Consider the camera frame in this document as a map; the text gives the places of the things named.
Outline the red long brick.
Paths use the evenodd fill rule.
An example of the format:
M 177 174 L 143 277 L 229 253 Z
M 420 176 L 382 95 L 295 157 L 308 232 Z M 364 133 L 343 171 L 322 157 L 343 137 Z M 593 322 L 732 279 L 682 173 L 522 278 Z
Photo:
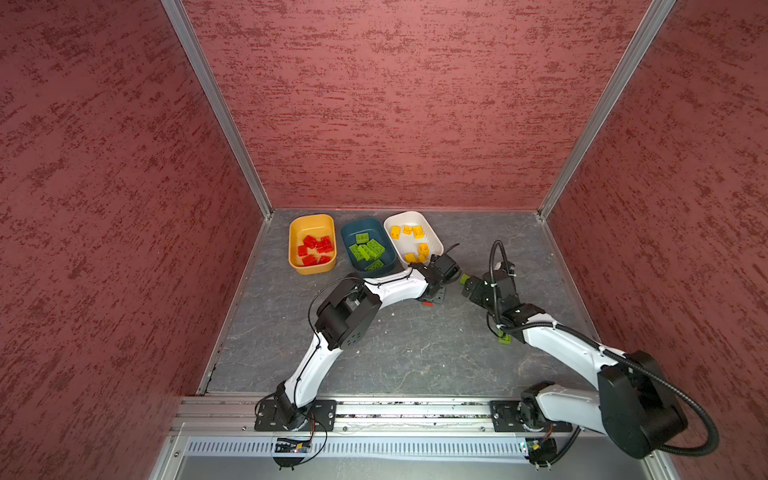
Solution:
M 323 237 L 317 244 L 317 252 L 320 254 L 331 254 L 334 251 L 334 242 L 329 236 Z

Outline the red brick cluster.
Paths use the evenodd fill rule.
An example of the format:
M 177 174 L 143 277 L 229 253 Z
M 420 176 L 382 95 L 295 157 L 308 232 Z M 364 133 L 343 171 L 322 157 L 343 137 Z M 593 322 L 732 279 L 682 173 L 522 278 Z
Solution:
M 314 236 L 307 235 L 303 239 L 303 245 L 309 249 L 315 249 L 317 246 L 317 239 Z

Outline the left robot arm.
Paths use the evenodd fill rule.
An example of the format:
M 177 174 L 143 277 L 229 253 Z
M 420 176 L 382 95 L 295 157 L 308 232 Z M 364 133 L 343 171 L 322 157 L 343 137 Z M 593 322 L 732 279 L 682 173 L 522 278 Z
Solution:
M 381 309 L 403 301 L 428 301 L 460 274 L 449 255 L 434 255 L 426 264 L 412 263 L 402 272 L 379 278 L 350 274 L 318 307 L 309 307 L 308 312 L 316 315 L 310 322 L 310 346 L 294 373 L 275 391 L 284 428 L 297 430 L 309 420 L 310 404 L 334 362 L 363 338 Z

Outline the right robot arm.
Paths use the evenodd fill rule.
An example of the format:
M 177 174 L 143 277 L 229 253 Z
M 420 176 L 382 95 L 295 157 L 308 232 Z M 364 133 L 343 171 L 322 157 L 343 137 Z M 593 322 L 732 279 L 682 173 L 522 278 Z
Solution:
M 539 349 L 583 377 L 590 389 L 540 382 L 520 396 L 517 420 L 530 431 L 556 422 L 607 436 L 641 459 L 654 451 L 703 457 L 720 443 L 708 412 L 664 375 L 644 351 L 610 348 L 520 301 L 514 280 L 497 270 L 465 275 L 462 294 L 483 308 L 498 334 Z

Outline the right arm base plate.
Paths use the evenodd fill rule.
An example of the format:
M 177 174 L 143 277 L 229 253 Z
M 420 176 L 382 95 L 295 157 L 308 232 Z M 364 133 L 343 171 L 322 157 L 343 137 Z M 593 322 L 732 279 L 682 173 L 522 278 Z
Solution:
M 497 433 L 571 433 L 567 422 L 548 420 L 528 400 L 493 400 L 489 402 L 490 418 Z

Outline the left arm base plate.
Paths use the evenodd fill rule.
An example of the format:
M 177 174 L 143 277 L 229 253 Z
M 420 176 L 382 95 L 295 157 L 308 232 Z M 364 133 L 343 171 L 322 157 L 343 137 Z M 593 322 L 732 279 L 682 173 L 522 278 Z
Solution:
M 275 398 L 260 400 L 255 407 L 253 430 L 256 432 L 331 432 L 334 429 L 338 402 L 315 400 L 299 410 L 283 411 Z

